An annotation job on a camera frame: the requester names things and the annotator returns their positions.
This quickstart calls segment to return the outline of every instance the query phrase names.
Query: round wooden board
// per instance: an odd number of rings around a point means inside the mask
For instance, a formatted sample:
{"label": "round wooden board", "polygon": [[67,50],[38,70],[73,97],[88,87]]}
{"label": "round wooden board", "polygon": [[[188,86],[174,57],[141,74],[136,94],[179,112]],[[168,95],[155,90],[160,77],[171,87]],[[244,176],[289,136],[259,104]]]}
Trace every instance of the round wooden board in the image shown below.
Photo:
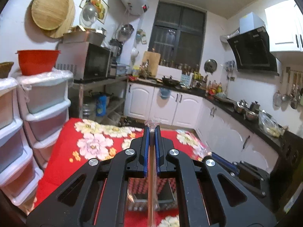
{"label": "round wooden board", "polygon": [[66,19],[69,0],[34,0],[31,16],[34,22],[44,30],[58,28]]}
{"label": "round wooden board", "polygon": [[63,24],[59,26],[59,28],[51,31],[43,30],[43,33],[46,36],[51,38],[60,38],[63,37],[64,33],[68,33],[69,29],[72,27],[72,24],[75,19],[75,3],[74,0],[69,0],[69,12],[67,14],[66,19],[64,20]]}

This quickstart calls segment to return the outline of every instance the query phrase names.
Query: range hood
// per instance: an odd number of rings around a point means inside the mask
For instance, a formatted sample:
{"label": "range hood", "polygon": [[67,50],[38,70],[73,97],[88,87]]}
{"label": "range hood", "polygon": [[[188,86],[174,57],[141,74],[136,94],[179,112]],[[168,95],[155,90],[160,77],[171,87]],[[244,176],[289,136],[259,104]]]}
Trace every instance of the range hood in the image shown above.
{"label": "range hood", "polygon": [[253,12],[240,19],[239,30],[221,36],[220,39],[226,39],[230,45],[239,72],[279,76],[276,58],[269,52],[269,36],[265,24]]}

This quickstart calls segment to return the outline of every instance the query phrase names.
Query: black range hood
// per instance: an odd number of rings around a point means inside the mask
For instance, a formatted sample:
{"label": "black range hood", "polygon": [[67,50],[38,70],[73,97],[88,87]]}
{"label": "black range hood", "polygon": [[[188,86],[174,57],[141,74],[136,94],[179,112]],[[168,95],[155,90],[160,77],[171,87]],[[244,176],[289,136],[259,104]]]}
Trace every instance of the black range hood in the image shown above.
{"label": "black range hood", "polygon": [[279,76],[276,58],[269,52],[269,36],[264,26],[227,40],[239,72]]}

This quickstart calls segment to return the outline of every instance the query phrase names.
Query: blue bottle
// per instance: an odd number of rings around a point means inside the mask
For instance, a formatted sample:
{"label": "blue bottle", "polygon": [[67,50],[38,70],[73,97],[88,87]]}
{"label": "blue bottle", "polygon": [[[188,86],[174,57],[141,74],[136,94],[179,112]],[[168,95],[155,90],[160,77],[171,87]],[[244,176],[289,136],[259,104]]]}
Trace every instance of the blue bottle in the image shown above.
{"label": "blue bottle", "polygon": [[99,96],[97,99],[96,116],[104,116],[106,114],[106,95]]}

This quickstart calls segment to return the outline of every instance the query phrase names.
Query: red bucket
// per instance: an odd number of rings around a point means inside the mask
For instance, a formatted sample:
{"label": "red bucket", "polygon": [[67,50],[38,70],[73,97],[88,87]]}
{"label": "red bucket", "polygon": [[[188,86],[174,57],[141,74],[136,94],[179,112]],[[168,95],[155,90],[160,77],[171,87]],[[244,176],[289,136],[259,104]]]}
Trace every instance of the red bucket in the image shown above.
{"label": "red bucket", "polygon": [[60,54],[59,50],[17,51],[22,75],[30,76],[51,72]]}

